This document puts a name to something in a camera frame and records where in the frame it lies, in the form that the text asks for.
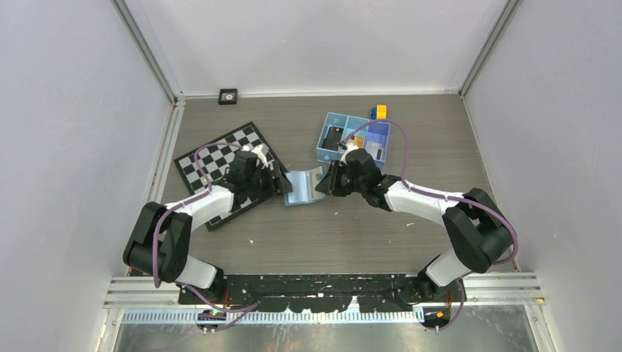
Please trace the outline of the light blue card holder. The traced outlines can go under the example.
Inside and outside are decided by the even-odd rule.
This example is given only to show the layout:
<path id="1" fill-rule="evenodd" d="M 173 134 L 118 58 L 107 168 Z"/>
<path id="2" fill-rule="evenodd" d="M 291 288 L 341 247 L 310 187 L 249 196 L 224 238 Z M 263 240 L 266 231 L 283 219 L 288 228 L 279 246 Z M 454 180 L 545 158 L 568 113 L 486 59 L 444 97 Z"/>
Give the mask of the light blue card holder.
<path id="1" fill-rule="evenodd" d="M 292 191 L 285 194 L 285 205 L 306 205 L 324 200 L 327 195 L 315 190 L 327 171 L 326 165 L 320 165 L 306 171 L 286 172 L 285 176 L 292 185 Z"/>

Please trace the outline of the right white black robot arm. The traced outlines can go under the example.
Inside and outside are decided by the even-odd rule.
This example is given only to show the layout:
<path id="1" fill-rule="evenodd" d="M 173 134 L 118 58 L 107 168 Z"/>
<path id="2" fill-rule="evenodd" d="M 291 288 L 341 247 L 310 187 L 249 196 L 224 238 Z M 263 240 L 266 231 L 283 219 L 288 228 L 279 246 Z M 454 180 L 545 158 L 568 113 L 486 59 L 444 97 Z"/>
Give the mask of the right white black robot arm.
<path id="1" fill-rule="evenodd" d="M 384 174 L 366 150 L 355 148 L 331 162 L 316 191 L 333 197 L 360 194 L 372 207 L 409 213 L 442 226 L 451 248 L 434 258 L 415 279 L 421 296 L 439 300 L 448 285 L 470 273 L 483 274 L 502 255 L 518 252 L 517 234 L 482 189 L 442 192 L 416 186 L 403 177 Z"/>

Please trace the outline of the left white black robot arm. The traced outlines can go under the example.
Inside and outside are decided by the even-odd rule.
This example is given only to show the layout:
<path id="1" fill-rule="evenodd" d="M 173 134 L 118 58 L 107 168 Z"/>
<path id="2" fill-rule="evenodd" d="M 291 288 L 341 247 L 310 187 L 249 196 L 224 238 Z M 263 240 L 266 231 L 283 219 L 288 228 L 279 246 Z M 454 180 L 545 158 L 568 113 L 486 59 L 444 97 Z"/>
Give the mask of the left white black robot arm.
<path id="1" fill-rule="evenodd" d="M 181 201 L 143 206 L 122 255 L 130 268 L 162 282 L 191 285 L 205 302 L 224 297 L 220 268 L 189 254 L 196 228 L 229 213 L 248 199 L 265 199 L 291 192 L 292 185 L 278 165 L 257 150 L 235 153 L 224 176 L 206 190 Z"/>

